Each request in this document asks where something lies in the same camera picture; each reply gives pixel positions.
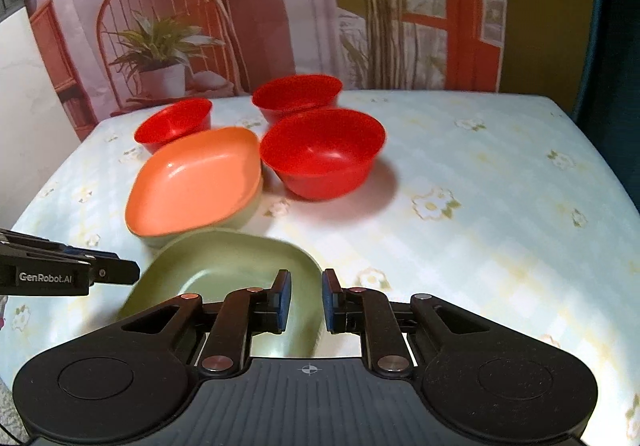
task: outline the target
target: ribbed gray panel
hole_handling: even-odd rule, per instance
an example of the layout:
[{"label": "ribbed gray panel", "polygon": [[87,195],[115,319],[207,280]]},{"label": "ribbed gray panel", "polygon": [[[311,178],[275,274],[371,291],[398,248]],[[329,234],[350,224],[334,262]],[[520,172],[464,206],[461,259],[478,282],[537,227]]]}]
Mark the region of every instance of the ribbed gray panel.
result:
[{"label": "ribbed gray panel", "polygon": [[359,359],[265,358],[239,378],[205,382],[175,421],[130,444],[481,446],[441,425],[407,382],[378,378]]}]

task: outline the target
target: red bowl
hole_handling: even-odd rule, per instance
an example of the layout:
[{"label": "red bowl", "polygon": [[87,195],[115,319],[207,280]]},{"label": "red bowl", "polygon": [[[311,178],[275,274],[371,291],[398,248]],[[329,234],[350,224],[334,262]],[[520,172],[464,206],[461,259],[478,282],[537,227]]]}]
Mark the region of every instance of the red bowl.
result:
[{"label": "red bowl", "polygon": [[178,101],[142,123],[133,139],[151,153],[180,137],[208,131],[213,105],[209,100],[194,98]]},{"label": "red bowl", "polygon": [[318,109],[271,127],[260,144],[260,157],[300,197],[334,199],[365,182],[385,138],[385,128],[369,115]]},{"label": "red bowl", "polygon": [[342,82],[326,74],[298,74],[270,81],[252,97],[264,118],[274,124],[299,112],[334,106]]}]

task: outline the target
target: green bowl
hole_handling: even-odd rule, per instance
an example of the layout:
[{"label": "green bowl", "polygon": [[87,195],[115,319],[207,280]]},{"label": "green bowl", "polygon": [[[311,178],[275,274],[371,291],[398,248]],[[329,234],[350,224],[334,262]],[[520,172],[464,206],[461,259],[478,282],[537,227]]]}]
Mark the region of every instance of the green bowl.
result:
[{"label": "green bowl", "polygon": [[245,287],[266,289],[279,269],[291,272],[287,330],[254,336],[251,354],[311,357],[323,322],[322,270],[302,249],[267,237],[224,229],[202,229],[178,237],[160,251],[134,286],[118,319],[182,293],[199,293],[205,302],[213,302]]}]

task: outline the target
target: square orange bowl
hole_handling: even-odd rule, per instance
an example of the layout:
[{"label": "square orange bowl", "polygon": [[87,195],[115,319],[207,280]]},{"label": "square orange bowl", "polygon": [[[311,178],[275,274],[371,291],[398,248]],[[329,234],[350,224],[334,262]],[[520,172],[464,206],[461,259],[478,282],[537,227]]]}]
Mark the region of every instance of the square orange bowl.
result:
[{"label": "square orange bowl", "polygon": [[125,222],[154,246],[209,226],[239,228],[262,192],[258,138],[242,127],[183,137],[153,154],[140,169]]}]

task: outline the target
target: tablecloth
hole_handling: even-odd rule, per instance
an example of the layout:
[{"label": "tablecloth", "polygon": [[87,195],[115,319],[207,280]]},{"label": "tablecloth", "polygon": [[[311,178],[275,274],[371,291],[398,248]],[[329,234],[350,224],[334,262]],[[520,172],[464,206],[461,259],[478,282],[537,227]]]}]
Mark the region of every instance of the tablecloth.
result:
[{"label": "tablecloth", "polygon": [[[591,446],[640,442],[640,217],[604,160],[543,97],[344,92],[388,133],[369,180],[337,200],[289,195],[273,176],[243,229],[292,242],[342,285],[391,300],[431,293],[583,360],[598,380]],[[42,188],[14,229],[114,251],[144,270],[153,251],[124,224],[148,158],[132,134],[155,110],[102,122]],[[215,126],[264,133],[250,99],[214,101]],[[130,287],[84,298],[4,301],[0,376],[110,322]],[[323,335],[318,355],[357,353]]]}]

